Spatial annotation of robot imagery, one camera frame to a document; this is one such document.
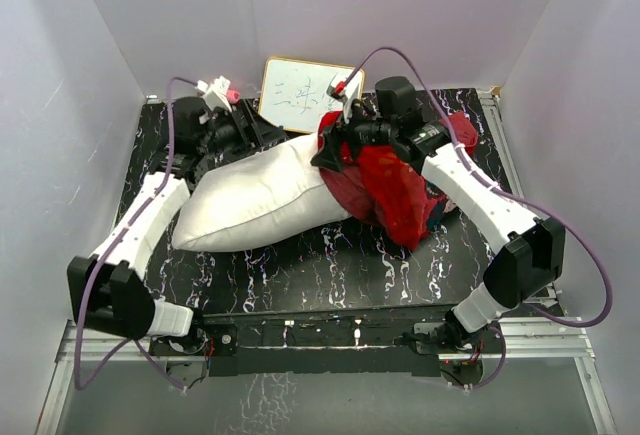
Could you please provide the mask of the red patterned pillowcase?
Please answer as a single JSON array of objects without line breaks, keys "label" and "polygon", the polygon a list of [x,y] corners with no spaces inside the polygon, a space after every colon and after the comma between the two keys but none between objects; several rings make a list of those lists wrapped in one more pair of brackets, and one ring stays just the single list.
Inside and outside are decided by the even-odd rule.
[{"label": "red patterned pillowcase", "polygon": [[360,152],[347,142],[339,145],[343,169],[319,170],[329,192],[353,218],[384,228],[391,240],[409,250],[433,232],[449,212],[449,197],[420,176],[394,153],[390,123],[368,120],[367,128],[382,142]]}]

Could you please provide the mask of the white pillow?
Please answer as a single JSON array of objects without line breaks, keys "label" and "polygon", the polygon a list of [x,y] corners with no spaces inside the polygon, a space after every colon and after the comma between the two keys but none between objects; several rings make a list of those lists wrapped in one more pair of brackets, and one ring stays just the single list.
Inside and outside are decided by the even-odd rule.
[{"label": "white pillow", "polygon": [[179,212],[172,247],[253,250],[350,214],[311,165],[317,136],[299,136],[207,172]]}]

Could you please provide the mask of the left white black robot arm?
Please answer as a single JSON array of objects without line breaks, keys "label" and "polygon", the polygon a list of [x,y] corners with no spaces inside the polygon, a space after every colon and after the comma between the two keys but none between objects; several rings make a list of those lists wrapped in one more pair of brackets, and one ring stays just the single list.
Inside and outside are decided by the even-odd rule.
[{"label": "left white black robot arm", "polygon": [[111,234],[88,257],[67,267],[73,318],[84,327],[125,339],[171,337],[194,354],[207,331],[191,308],[154,298],[147,265],[174,216],[210,169],[243,160],[287,139],[242,99],[230,108],[199,96],[181,97],[167,112],[172,132],[160,139],[140,190]]}]

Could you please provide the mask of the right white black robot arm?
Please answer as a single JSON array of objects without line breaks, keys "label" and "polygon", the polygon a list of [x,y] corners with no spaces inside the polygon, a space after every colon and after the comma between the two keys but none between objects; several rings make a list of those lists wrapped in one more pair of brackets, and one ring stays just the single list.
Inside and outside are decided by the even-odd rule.
[{"label": "right white black robot arm", "polygon": [[327,94],[341,114],[320,132],[312,165],[341,172],[341,149],[358,157],[365,148],[388,146],[423,179],[435,185],[475,224],[494,254],[482,282],[446,315],[440,332],[455,350],[478,344],[482,329],[555,281],[562,272],[565,229],[556,219],[540,219],[500,194],[457,141],[450,119],[429,122],[417,105],[414,86],[404,76],[375,85],[379,113],[358,99],[359,86],[335,76]]}]

